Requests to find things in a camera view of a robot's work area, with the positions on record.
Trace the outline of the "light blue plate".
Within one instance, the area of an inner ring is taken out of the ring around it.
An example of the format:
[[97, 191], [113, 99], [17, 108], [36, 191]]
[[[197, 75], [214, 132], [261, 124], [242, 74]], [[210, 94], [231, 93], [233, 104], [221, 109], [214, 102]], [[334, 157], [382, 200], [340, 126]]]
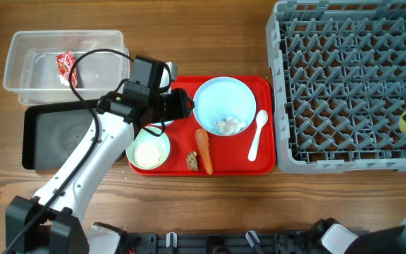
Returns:
[[234, 116], [245, 122], [247, 128], [253, 122], [257, 110], [251, 89], [244, 82], [230, 77], [217, 77], [206, 81], [197, 89], [193, 101], [193, 113], [198, 124], [219, 136], [230, 135], [221, 135], [214, 125], [216, 121]]

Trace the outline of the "green bowl with rice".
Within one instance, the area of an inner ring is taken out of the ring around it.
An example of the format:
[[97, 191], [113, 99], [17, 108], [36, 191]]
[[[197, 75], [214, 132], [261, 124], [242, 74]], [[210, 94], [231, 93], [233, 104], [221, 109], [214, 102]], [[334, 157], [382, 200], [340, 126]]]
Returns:
[[136, 168], [152, 170], [161, 166], [170, 155], [171, 143], [165, 133], [155, 126], [142, 129], [125, 149], [129, 162]]

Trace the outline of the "white tissue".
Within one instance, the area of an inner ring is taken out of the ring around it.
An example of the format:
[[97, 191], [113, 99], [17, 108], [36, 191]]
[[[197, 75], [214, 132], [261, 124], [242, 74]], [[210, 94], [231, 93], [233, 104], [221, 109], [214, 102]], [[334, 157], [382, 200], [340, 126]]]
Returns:
[[247, 126], [245, 122], [238, 120], [234, 116], [216, 121], [214, 125], [221, 135], [235, 135]]

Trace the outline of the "white plastic spoon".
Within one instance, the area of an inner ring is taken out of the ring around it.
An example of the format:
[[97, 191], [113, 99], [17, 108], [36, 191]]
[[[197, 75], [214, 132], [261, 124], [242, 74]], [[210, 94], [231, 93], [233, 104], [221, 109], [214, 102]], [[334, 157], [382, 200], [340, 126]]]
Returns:
[[255, 118], [257, 127], [247, 156], [248, 160], [251, 162], [253, 162], [257, 158], [261, 131], [262, 128], [266, 125], [268, 119], [269, 116], [265, 109], [262, 109], [257, 113], [257, 116]]

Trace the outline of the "red snack wrapper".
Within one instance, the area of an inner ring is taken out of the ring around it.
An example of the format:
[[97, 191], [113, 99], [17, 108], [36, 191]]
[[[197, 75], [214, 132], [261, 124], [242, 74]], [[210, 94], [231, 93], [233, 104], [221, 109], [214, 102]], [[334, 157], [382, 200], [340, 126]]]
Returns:
[[56, 65], [59, 71], [59, 80], [61, 83], [67, 87], [70, 86], [68, 81], [69, 76], [71, 76], [71, 83], [74, 88], [76, 88], [78, 79], [77, 71], [74, 70], [72, 75], [70, 75], [70, 70], [73, 64], [75, 63], [75, 57], [73, 56], [72, 51], [65, 52], [56, 56]]

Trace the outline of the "light blue small bowl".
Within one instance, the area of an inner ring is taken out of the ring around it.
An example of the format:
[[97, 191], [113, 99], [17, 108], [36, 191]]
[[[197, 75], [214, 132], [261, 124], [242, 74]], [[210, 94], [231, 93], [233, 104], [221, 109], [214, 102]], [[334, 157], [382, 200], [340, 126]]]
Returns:
[[162, 127], [164, 126], [169, 126], [173, 123], [174, 121], [165, 121], [165, 122], [158, 122], [158, 123], [151, 123], [152, 126], [156, 126], [156, 127]]

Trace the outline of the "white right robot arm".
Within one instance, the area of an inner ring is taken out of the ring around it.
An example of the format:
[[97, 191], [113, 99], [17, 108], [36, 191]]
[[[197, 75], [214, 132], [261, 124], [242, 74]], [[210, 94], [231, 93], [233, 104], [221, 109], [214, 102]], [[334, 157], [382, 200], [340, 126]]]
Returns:
[[401, 225], [362, 235], [354, 234], [333, 218], [321, 219], [310, 229], [305, 248], [329, 253], [406, 253], [406, 218]]

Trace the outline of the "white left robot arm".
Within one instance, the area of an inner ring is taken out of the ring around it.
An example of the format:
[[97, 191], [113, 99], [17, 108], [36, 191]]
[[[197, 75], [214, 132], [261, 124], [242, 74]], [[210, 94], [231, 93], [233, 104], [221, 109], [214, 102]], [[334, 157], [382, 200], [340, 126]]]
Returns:
[[195, 104], [181, 88], [109, 92], [90, 109], [93, 122], [54, 177], [32, 198], [6, 209], [6, 253], [124, 253], [126, 232], [82, 220], [97, 187], [135, 139], [135, 128], [187, 118]]

